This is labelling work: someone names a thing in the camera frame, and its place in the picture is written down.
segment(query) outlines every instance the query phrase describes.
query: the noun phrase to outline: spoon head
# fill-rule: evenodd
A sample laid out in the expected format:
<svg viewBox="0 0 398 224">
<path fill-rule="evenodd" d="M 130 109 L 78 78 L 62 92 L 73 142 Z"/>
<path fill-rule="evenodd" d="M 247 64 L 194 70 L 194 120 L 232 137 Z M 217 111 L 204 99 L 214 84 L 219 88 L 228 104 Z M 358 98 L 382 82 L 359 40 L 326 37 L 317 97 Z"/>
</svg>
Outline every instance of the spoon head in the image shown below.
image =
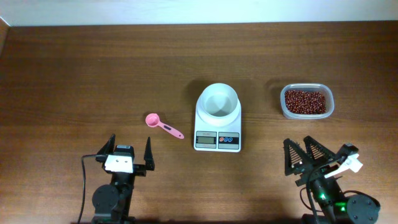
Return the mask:
<svg viewBox="0 0 398 224">
<path fill-rule="evenodd" d="M 159 116 L 155 113 L 148 114 L 147 118 L 145 118 L 145 122 L 151 128 L 156 127 L 159 121 Z"/>
</svg>

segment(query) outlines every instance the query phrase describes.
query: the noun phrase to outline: cable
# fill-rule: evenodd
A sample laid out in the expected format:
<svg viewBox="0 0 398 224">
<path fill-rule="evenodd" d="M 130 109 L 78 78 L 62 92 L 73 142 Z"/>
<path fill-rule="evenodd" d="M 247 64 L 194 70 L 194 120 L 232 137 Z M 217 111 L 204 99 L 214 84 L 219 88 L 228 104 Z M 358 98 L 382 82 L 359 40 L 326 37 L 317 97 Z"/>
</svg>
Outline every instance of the cable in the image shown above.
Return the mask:
<svg viewBox="0 0 398 224">
<path fill-rule="evenodd" d="M 304 202 L 304 199 L 303 199 L 303 196 L 302 196 L 302 192 L 303 192 L 304 189 L 306 189 L 306 187 L 303 187 L 303 188 L 300 190 L 300 200 L 301 200 L 301 202 L 303 203 L 303 205 L 304 205 L 307 209 L 312 210 L 311 207 L 309 207 L 309 206 Z"/>
<path fill-rule="evenodd" d="M 81 216 L 83 215 L 83 209 L 85 207 L 85 199 L 86 199 L 86 169 L 84 159 L 88 157 L 96 157 L 96 154 L 93 155 L 85 155 L 81 157 L 81 168 L 83 169 L 83 201 L 81 202 L 81 209 L 79 214 L 79 219 L 77 220 L 77 224 L 80 224 Z"/>
<path fill-rule="evenodd" d="M 329 165 L 329 164 L 332 164 L 332 163 L 334 163 L 334 162 L 337 162 L 337 160 L 338 160 L 338 159 L 333 159 L 332 161 L 329 161 L 329 162 L 327 162 L 327 163 L 325 163 L 325 164 L 323 164 L 323 165 L 320 165 L 320 166 L 314 168 L 313 170 L 311 170 L 310 175 L 308 175 L 307 183 L 305 184 L 305 187 L 307 188 L 308 201 L 310 201 L 311 210 L 312 210 L 313 216 L 314 216 L 314 218 L 315 218 L 315 223 L 316 223 L 316 224 L 319 224 L 319 218 L 318 218 L 317 211 L 315 210 L 315 205 L 313 204 L 312 196 L 311 196 L 311 191 L 310 191 L 310 180 L 311 180 L 311 176 L 312 176 L 312 174 L 313 174 L 316 170 L 321 169 L 322 167 L 327 166 L 327 165 Z"/>
</svg>

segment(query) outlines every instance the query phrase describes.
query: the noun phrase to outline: container of beans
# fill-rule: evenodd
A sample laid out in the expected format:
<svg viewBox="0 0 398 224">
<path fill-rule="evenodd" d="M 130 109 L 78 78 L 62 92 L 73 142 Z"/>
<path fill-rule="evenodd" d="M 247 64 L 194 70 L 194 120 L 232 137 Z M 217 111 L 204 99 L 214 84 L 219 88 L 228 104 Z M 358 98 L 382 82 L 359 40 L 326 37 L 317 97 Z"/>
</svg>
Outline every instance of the container of beans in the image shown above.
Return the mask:
<svg viewBox="0 0 398 224">
<path fill-rule="evenodd" d="M 317 83 L 290 84 L 280 93 L 280 104 L 288 119 L 322 119 L 335 109 L 330 89 Z"/>
</svg>

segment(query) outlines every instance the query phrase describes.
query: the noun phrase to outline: white wall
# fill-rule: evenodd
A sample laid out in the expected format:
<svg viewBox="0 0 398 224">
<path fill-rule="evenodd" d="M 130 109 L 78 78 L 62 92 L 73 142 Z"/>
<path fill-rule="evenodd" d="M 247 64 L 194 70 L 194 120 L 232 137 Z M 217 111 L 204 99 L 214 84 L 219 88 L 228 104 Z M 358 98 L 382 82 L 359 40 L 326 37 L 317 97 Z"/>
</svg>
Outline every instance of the white wall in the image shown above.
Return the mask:
<svg viewBox="0 0 398 224">
<path fill-rule="evenodd" d="M 398 20 L 398 0 L 0 0 L 11 26 Z"/>
</svg>

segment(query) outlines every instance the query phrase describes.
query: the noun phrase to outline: spoon handle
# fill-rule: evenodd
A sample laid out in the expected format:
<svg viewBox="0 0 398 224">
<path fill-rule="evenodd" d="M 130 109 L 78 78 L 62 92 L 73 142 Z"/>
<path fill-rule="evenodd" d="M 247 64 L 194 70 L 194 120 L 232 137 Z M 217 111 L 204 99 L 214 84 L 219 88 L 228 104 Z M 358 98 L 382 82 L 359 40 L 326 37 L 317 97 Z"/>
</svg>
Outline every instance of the spoon handle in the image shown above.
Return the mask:
<svg viewBox="0 0 398 224">
<path fill-rule="evenodd" d="M 177 129 L 172 128 L 171 126 L 169 126 L 167 124 L 164 124 L 162 122 L 159 122 L 158 126 L 163 128 L 165 131 L 167 131 L 168 133 L 170 133 L 174 137 L 179 138 L 179 139 L 184 139 L 184 135 L 180 131 L 178 131 Z"/>
</svg>

